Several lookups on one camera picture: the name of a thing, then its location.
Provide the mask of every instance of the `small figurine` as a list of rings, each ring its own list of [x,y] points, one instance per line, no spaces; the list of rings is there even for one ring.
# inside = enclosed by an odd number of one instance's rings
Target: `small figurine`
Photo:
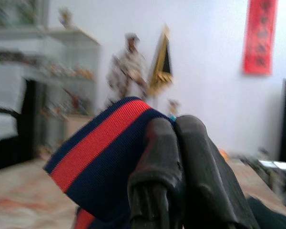
[[[176,120],[177,117],[177,108],[179,106],[179,103],[176,100],[169,100],[170,103],[170,112],[168,117],[171,118],[172,120]]]
[[[75,67],[76,76],[83,79],[93,79],[93,73],[85,68],[76,65]]]
[[[73,110],[75,112],[78,112],[79,111],[80,98],[77,95],[69,92],[66,89],[63,89],[63,90],[70,96]]]
[[[136,96],[144,99],[147,95],[145,59],[137,50],[139,38],[135,33],[125,35],[126,47],[113,62],[107,82],[110,86],[110,94],[107,97],[106,107],[118,100]]]
[[[53,154],[53,151],[49,146],[38,146],[37,152],[39,154],[39,157],[45,161],[49,160],[51,155]]]
[[[72,17],[72,14],[71,14],[71,12],[68,10],[68,8],[66,8],[66,7],[60,8],[60,9],[59,9],[59,13],[60,13],[59,21],[61,22],[61,24],[62,24],[65,28],[71,27],[71,17]]]

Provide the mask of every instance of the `red banner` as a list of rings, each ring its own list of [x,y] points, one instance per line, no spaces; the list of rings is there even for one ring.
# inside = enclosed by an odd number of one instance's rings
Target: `red banner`
[[[243,69],[270,74],[277,0],[250,0]]]

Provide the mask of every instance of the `glass display cabinet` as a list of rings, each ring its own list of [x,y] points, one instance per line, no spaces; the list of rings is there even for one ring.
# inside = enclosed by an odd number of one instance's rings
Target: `glass display cabinet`
[[[98,41],[76,27],[0,30],[2,68],[36,82],[36,151],[55,151],[93,118],[99,50]]]

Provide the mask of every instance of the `table surface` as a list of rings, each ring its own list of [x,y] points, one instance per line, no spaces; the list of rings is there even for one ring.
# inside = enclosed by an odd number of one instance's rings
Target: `table surface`
[[[0,170],[0,229],[69,229],[76,205],[43,171],[36,159]],[[254,170],[229,163],[245,195],[286,215],[286,207]]]
[[[255,197],[271,210],[286,215],[286,207],[282,201],[251,167],[241,162],[231,162],[229,166],[234,171],[245,196]]]

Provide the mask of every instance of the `flag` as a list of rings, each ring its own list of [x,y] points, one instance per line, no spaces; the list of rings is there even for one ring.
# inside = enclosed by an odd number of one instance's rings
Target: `flag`
[[[157,61],[150,80],[149,95],[156,96],[163,88],[170,85],[173,76],[170,67],[168,28],[164,29]]]

